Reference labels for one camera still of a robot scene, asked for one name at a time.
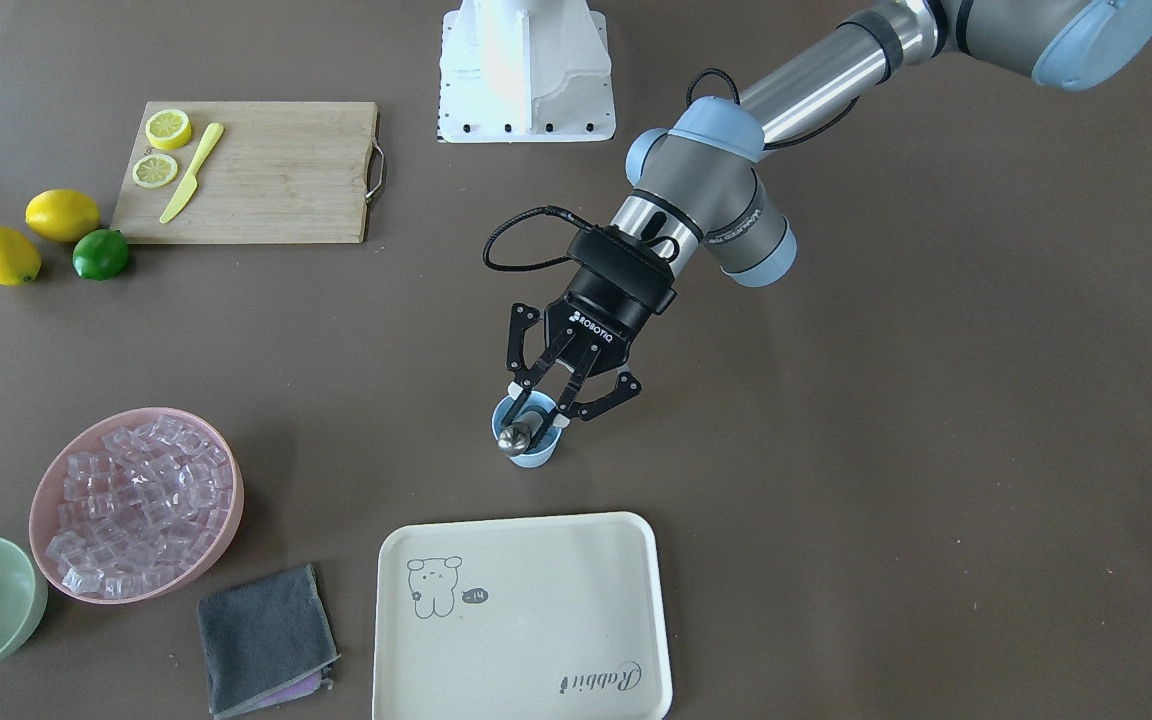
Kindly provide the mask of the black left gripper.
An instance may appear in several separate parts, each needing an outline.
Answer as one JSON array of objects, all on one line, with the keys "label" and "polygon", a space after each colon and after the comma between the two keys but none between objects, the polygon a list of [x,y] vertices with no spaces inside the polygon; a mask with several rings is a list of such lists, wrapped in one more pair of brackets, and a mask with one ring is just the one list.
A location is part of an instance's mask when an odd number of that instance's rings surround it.
[{"label": "black left gripper", "polygon": [[[616,228],[577,232],[567,256],[579,264],[579,270],[545,313],[526,304],[511,305],[506,350],[506,366],[513,373],[513,382],[526,392],[538,387],[556,363],[571,370],[552,411],[556,425],[558,416],[564,419],[563,425],[567,420],[593,420],[643,391],[631,370],[622,366],[602,396],[579,400],[585,382],[596,374],[602,347],[579,341],[568,350],[576,334],[589,334],[596,342],[626,354],[650,316],[664,314],[676,300],[675,274],[669,264]],[[538,323],[545,325],[547,346],[535,363],[526,363],[526,331]]]}]

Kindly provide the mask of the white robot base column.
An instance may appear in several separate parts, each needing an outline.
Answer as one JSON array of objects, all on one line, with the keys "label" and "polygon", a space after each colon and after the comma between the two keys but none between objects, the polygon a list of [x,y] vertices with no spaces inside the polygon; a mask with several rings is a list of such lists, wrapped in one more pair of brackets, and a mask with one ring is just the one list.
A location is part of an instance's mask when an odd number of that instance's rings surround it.
[{"label": "white robot base column", "polygon": [[463,1],[444,14],[435,137],[609,141],[617,127],[607,18],[585,1]]}]

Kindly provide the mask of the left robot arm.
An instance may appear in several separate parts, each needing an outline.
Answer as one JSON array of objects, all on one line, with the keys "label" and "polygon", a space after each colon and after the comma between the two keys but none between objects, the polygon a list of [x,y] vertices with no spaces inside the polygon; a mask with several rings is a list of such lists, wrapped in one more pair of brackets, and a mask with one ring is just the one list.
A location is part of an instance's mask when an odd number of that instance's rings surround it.
[{"label": "left robot arm", "polygon": [[526,211],[573,223],[566,259],[579,270],[550,306],[511,306],[499,437],[526,448],[635,397],[631,343],[675,300],[696,250],[746,287],[790,270],[797,242],[756,164],[827,131],[870,88],[952,51],[1076,92],[1114,76],[1151,38],[1152,1],[878,1],[753,88],[689,97],[675,124],[628,150],[632,190],[609,223],[558,206]]}]

